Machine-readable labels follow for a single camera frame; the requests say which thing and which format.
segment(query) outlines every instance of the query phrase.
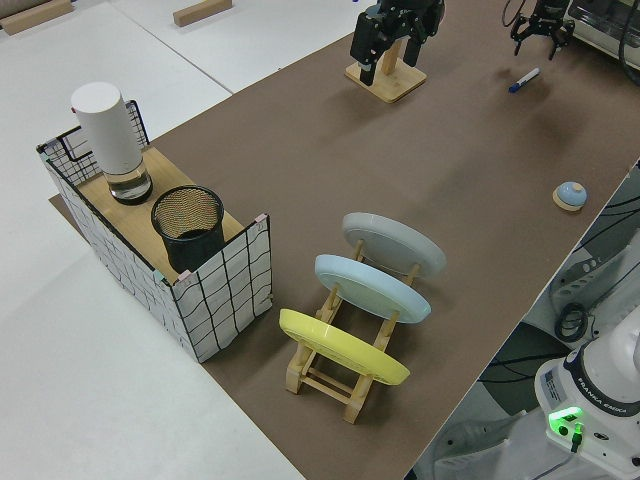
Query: white table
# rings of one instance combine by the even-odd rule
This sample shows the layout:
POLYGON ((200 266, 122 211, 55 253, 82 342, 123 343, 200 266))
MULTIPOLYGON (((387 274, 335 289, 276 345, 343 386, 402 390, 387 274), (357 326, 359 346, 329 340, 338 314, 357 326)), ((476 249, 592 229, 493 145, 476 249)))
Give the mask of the white table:
POLYGON ((35 146, 77 125, 81 84, 138 100, 151 138, 229 96, 109 3, 74 5, 0 31, 2 477, 301 478, 47 201, 35 146))
POLYGON ((197 0, 112 3, 235 93, 353 32, 358 14, 375 1, 234 0, 231 9, 182 28, 173 12, 197 0))

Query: plate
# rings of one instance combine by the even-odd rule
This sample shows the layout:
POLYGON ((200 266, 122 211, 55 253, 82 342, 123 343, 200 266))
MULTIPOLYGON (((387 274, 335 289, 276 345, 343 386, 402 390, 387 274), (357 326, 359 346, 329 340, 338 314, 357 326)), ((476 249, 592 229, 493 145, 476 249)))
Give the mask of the plate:
POLYGON ((337 255, 316 257, 316 276, 332 290, 338 285, 343 300, 378 317, 389 319, 399 312, 398 322, 419 323, 431 306, 418 292, 370 265, 337 255))
POLYGON ((444 252, 429 238, 403 223, 373 213, 350 213, 342 232, 353 247, 363 240, 362 255, 393 272, 407 275, 418 263, 416 276, 429 277, 447 264, 444 252))
POLYGON ((386 385, 399 385, 409 370, 373 345, 293 310, 280 310, 280 328, 296 342, 360 375, 368 375, 386 385))

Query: white grid basket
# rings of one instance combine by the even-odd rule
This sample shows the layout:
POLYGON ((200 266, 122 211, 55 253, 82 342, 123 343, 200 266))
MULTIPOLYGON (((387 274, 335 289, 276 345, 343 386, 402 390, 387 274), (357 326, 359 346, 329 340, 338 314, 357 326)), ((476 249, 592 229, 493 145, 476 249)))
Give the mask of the white grid basket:
MULTIPOLYGON (((127 109, 140 145, 147 145, 137 104, 130 101, 127 109)), ((271 307, 268 215, 260 215, 197 271, 170 285, 78 190, 101 173, 82 129, 37 150, 98 258, 195 360, 211 358, 271 307)))

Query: brown table mat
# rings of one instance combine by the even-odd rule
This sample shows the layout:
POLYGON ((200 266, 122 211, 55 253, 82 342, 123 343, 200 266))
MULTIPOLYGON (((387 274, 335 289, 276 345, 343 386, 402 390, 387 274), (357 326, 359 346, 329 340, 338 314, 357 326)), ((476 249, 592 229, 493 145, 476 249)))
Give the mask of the brown table mat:
MULTIPOLYGON (((204 367, 309 479, 401 479, 638 157, 638 91, 615 62, 580 42, 549 62, 545 38, 514 57, 502 6, 449 0, 419 60, 426 83, 396 104, 344 76, 345 38, 153 142, 241 223, 271 215, 274 307, 204 367), (578 214, 551 200, 567 180, 588 189, 578 214), (354 211, 423 232, 449 264, 415 284, 432 315, 388 347, 411 376, 374 385, 352 426, 331 398, 285 390, 295 344, 277 322, 320 307, 314 259, 349 255, 354 211)), ((349 306, 335 324, 365 339, 379 326, 349 306)))

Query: black mesh pen holder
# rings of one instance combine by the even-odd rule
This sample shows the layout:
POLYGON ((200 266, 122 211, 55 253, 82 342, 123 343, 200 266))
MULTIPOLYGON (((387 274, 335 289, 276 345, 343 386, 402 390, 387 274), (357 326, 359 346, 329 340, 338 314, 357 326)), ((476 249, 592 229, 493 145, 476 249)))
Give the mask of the black mesh pen holder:
POLYGON ((197 185, 173 188, 156 200, 151 223, 176 272, 194 272, 224 248, 223 216, 220 198, 197 185))

